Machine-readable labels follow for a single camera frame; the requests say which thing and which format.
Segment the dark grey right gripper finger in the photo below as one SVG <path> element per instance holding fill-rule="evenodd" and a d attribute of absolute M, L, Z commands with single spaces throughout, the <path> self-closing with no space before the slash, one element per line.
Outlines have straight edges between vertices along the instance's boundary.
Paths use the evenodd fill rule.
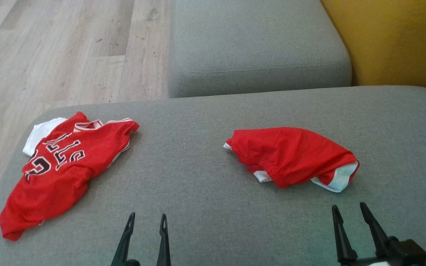
<path fill-rule="evenodd" d="M 387 234 L 382 229 L 381 225 L 374 217 L 367 204 L 365 204 L 365 202 L 360 202 L 359 206 L 361 209 L 362 217 L 369 226 L 369 230 L 371 232 L 372 240 L 375 246 L 376 257 L 379 259 L 388 258 L 389 249 L 386 246 L 386 241 L 388 238 Z"/>
<path fill-rule="evenodd" d="M 357 261 L 357 253 L 349 242 L 344 229 L 344 221 L 337 205 L 332 206 L 332 217 L 334 224 L 334 235 L 336 242 L 337 261 L 340 264 L 351 264 Z"/>

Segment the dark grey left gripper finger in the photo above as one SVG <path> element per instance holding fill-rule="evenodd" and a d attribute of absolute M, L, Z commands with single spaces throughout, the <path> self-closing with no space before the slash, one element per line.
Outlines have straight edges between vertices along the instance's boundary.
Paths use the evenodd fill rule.
<path fill-rule="evenodd" d="M 125 266 L 125 262 L 128 260 L 129 242 L 133 233 L 134 224 L 135 212 L 132 212 L 129 215 L 128 221 L 123 230 L 123 234 L 117 246 L 111 266 Z"/>
<path fill-rule="evenodd" d="M 159 254 L 156 266 L 171 266 L 171 255 L 169 246 L 168 223 L 166 214 L 162 214 L 159 225 L 159 235 L 161 237 Z"/>

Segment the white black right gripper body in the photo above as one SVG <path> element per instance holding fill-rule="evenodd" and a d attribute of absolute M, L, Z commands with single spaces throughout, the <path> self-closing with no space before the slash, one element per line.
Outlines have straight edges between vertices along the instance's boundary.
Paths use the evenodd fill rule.
<path fill-rule="evenodd" d="M 384 258 L 365 258 L 365 259 L 346 259 L 346 266 L 392 266 L 391 257 Z"/>

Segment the red white-sleeved printed jersey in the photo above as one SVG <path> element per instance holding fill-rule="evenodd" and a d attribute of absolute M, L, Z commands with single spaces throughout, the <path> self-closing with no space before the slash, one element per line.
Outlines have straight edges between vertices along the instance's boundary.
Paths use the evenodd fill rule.
<path fill-rule="evenodd" d="M 0 214 L 2 237 L 17 241 L 26 229 L 64 214 L 94 179 L 130 147 L 139 124 L 130 118 L 88 120 L 82 112 L 67 119 L 34 148 L 22 177 Z"/>

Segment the red shorts with white trim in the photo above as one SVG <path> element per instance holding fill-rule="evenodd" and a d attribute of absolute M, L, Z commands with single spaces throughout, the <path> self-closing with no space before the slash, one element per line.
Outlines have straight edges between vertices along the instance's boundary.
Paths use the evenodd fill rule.
<path fill-rule="evenodd" d="M 310 181 L 342 192 L 360 167 L 350 150 L 297 127 L 235 130 L 223 147 L 260 183 L 273 182 L 279 188 Z"/>

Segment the large grey sofa chaise cushion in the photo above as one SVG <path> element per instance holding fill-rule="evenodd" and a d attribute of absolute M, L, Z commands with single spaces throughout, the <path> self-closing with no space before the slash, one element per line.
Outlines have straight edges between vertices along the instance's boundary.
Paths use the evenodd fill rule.
<path fill-rule="evenodd" d="M 353 249 L 374 255 L 359 203 L 387 234 L 426 250 L 426 89 L 350 86 L 58 108 L 33 124 L 81 111 L 89 119 L 132 118 L 129 150 L 96 177 L 63 215 L 16 241 L 0 231 L 0 266 L 110 266 L 129 214 L 129 255 L 154 266 L 161 214 L 177 266 L 338 266 L 331 208 Z M 308 182 L 258 183 L 223 148 L 235 129 L 314 131 L 360 161 L 341 193 Z M 29 126 L 0 181 L 0 212 L 27 158 Z"/>

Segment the wide yellow sofa backrest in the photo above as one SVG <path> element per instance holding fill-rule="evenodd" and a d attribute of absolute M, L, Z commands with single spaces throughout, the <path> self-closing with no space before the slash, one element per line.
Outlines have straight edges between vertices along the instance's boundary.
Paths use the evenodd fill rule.
<path fill-rule="evenodd" d="M 426 0 L 321 0 L 345 44 L 353 86 L 426 88 Z"/>

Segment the grey sofa seat cushion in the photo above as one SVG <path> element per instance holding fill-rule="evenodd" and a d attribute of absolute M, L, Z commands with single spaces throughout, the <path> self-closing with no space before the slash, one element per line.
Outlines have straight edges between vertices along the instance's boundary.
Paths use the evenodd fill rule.
<path fill-rule="evenodd" d="M 320 0 L 171 0 L 168 96 L 350 86 Z"/>

